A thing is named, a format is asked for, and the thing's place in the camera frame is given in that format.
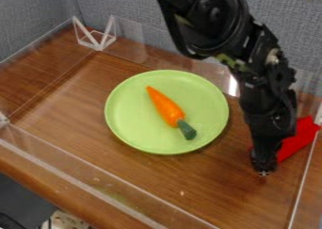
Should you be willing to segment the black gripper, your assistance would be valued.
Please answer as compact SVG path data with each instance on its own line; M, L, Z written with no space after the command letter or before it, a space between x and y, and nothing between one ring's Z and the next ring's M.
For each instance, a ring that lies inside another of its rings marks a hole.
M240 106L253 146L251 167L260 176L276 170L281 139L295 133L295 70L277 39L264 25L252 23L240 55L228 66L240 89Z

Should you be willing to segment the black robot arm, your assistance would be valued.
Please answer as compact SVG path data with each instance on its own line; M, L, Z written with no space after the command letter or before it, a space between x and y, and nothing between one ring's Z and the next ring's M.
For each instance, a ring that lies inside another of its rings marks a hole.
M177 50L186 57L214 57L240 91L252 148L252 169L276 169L281 140L295 134L295 70L267 26L251 16L245 0L157 0Z

